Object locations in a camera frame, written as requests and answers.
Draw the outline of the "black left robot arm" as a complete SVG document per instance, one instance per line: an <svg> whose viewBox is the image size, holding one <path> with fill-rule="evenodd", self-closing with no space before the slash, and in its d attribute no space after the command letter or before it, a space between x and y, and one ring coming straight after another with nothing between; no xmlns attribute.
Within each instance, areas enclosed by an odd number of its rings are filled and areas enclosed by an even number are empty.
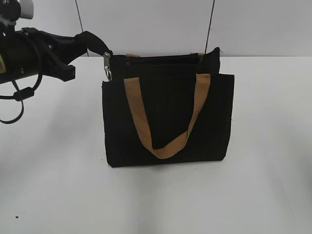
<svg viewBox="0 0 312 234"><path fill-rule="evenodd" d="M0 56L5 71L0 72L1 84L34 75L44 75L64 82L75 78L70 63L87 52L85 42L76 37L50 34L36 28L22 28L0 37Z"/></svg>

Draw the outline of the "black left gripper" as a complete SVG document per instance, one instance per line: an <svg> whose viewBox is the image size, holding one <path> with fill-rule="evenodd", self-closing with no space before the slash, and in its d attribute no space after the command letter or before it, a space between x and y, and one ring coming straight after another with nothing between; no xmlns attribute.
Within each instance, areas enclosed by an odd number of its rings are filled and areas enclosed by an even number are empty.
<svg viewBox="0 0 312 234"><path fill-rule="evenodd" d="M60 59L61 51L84 52L84 42L78 37L50 34L36 28L22 28L15 32L16 47L14 61L20 68L17 78L37 75L73 80L76 68Z"/></svg>

